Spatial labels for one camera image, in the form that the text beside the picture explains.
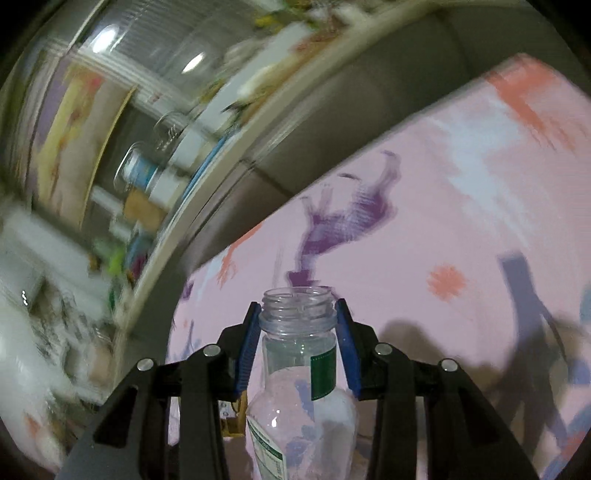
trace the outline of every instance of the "bottle label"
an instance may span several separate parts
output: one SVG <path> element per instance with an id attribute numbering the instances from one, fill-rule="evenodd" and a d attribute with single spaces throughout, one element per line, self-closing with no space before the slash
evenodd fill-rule
<path id="1" fill-rule="evenodd" d="M 310 358 L 312 400 L 327 396 L 336 386 L 336 345 Z"/>
<path id="2" fill-rule="evenodd" d="M 252 417 L 248 417 L 246 421 L 251 431 L 262 480 L 287 480 L 287 463 L 279 446 Z"/>

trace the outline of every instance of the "nutrition label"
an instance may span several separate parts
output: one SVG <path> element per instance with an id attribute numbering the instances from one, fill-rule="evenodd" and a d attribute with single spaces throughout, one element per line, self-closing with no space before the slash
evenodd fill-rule
<path id="1" fill-rule="evenodd" d="M 285 455 L 279 446 L 269 438 L 263 428 L 252 417 L 248 417 L 246 421 L 248 422 L 248 429 L 251 431 L 256 462 L 262 480 L 287 480 Z"/>

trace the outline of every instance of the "blue gripper pad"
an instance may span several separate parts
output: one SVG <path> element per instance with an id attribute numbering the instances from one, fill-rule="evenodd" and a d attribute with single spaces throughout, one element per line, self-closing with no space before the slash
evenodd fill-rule
<path id="1" fill-rule="evenodd" d="M 237 395 L 240 395 L 246 390 L 251 377 L 256 347 L 261 336 L 261 326 L 259 325 L 260 313 L 261 306 L 256 302 L 252 302 L 246 318 L 246 333 L 244 334 L 244 340 L 240 348 L 240 355 L 236 360 L 235 392 Z"/>
<path id="2" fill-rule="evenodd" d="M 359 359 L 351 332 L 351 323 L 353 323 L 353 320 L 351 319 L 346 303 L 343 308 L 340 300 L 336 303 L 336 317 L 336 337 L 339 342 L 340 356 L 345 367 L 347 385 L 355 398 L 359 399 L 361 396 L 361 360 Z"/>

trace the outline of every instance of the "metal screw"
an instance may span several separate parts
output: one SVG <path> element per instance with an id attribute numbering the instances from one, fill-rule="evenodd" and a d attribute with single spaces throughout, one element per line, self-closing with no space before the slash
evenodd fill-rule
<path id="1" fill-rule="evenodd" d="M 451 358 L 446 358 L 445 360 L 441 361 L 441 368 L 443 368 L 446 372 L 455 372 L 457 370 L 457 363 Z"/>
<path id="2" fill-rule="evenodd" d="M 212 343 L 211 345 L 207 345 L 205 348 L 203 348 L 203 355 L 216 356 L 219 355 L 221 351 L 222 349 L 219 346 L 217 346 L 215 343 Z"/>
<path id="3" fill-rule="evenodd" d="M 388 343 L 378 343 L 375 346 L 375 352 L 378 355 L 389 355 L 392 353 L 392 345 L 389 345 Z"/>
<path id="4" fill-rule="evenodd" d="M 138 370 L 140 372 L 147 372 L 148 370 L 150 370 L 152 367 L 154 366 L 154 360 L 152 360 L 151 358 L 142 358 L 139 362 L 138 362 Z"/>

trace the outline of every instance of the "clear plastic bottle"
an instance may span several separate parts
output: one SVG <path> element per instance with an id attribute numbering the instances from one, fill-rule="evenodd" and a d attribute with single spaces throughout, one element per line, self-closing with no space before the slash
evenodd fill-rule
<path id="1" fill-rule="evenodd" d="M 246 411 L 263 480 L 345 480 L 355 447 L 352 396 L 336 388 L 336 312 L 326 287 L 264 294 L 265 388 Z"/>

